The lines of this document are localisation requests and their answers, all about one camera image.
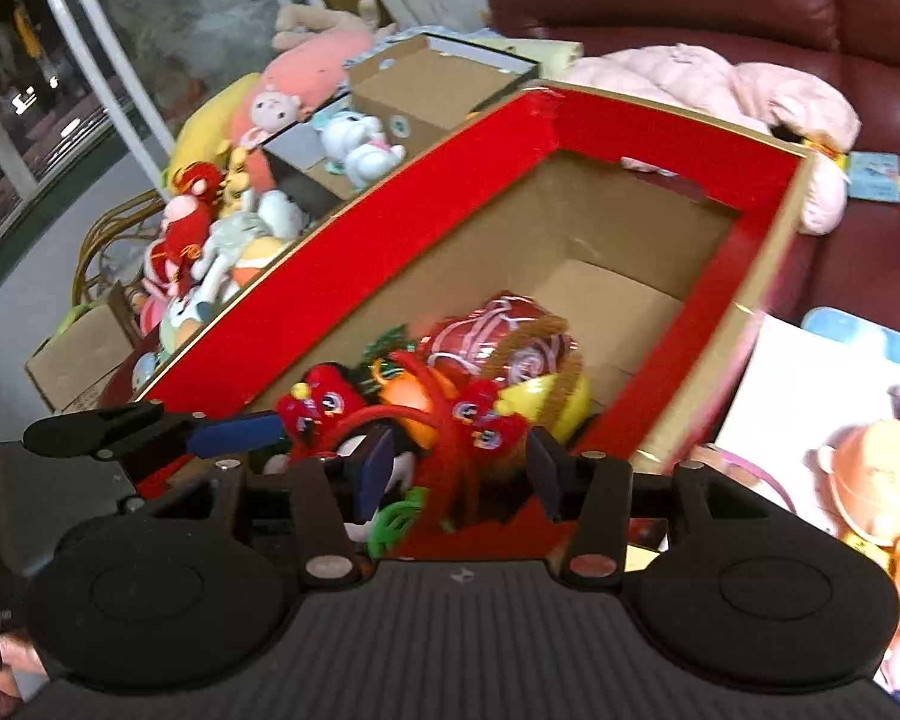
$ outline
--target maroon leather couch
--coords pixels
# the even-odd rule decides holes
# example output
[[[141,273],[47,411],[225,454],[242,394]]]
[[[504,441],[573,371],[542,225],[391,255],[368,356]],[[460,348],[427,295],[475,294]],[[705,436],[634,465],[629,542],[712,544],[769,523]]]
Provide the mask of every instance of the maroon leather couch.
[[[773,62],[844,93],[858,151],[900,155],[900,0],[490,0],[511,37],[580,41],[588,55],[687,43]],[[829,236],[799,236],[773,312],[833,306],[900,331],[900,205],[851,200]]]

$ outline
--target cardboard box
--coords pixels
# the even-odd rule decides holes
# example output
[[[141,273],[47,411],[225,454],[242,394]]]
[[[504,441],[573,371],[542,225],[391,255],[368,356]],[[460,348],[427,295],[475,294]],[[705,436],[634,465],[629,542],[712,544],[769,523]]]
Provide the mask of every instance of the cardboard box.
[[[109,377],[140,343],[124,288],[118,283],[98,303],[26,361],[34,386],[54,410],[96,407],[87,392],[103,392]]]
[[[580,343],[599,416],[576,449],[665,469],[744,365],[796,234],[809,152],[551,86],[473,119],[336,213],[140,397],[209,415],[269,408],[309,365],[352,365],[395,324],[422,331],[514,290],[567,316]],[[627,172],[624,157],[680,180]],[[241,364],[220,365],[233,338],[245,338]]]
[[[277,186],[311,218],[324,218],[360,191],[346,176],[325,168],[316,127],[321,119],[346,109],[375,116],[386,141],[404,146],[409,161],[538,74],[538,62],[530,59],[452,38],[415,35],[355,65],[349,71],[349,95],[262,148]]]

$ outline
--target orange toy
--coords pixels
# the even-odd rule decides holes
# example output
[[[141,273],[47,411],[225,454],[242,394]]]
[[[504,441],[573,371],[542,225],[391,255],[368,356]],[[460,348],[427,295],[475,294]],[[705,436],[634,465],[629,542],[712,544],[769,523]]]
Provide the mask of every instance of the orange toy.
[[[433,412],[434,403],[426,394],[425,388],[418,377],[408,372],[405,368],[394,378],[385,379],[380,373],[380,364],[380,360],[373,362],[373,365],[370,366],[370,375],[380,385],[379,397],[382,403],[391,406],[407,406],[425,413]],[[432,368],[428,368],[428,370],[437,381],[443,398],[450,401],[457,397],[456,386],[446,376],[437,370],[432,370]],[[437,443],[437,434],[433,428],[410,419],[401,419],[400,424],[410,434],[410,438],[422,448],[433,449]]]

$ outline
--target yellow plush toy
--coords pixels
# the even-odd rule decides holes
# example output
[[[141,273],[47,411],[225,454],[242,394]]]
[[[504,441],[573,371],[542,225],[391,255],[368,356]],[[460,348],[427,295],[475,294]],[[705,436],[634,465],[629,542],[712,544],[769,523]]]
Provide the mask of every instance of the yellow plush toy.
[[[194,162],[215,162],[221,141],[229,135],[233,112],[244,101],[259,73],[250,73],[231,83],[218,95],[207,100],[187,119],[176,138],[176,148],[167,175],[173,177],[178,170]]]

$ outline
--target pink plush toy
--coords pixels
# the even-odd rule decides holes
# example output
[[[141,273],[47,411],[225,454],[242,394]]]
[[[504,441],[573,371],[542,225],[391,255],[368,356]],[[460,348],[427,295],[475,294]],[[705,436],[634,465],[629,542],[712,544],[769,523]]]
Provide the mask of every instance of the pink plush toy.
[[[333,97],[346,79],[343,62],[373,46],[367,29],[329,29],[282,53],[269,63],[245,102],[230,120],[233,143],[253,143],[247,157],[250,185],[274,189],[274,177],[259,143],[275,132],[302,121]]]

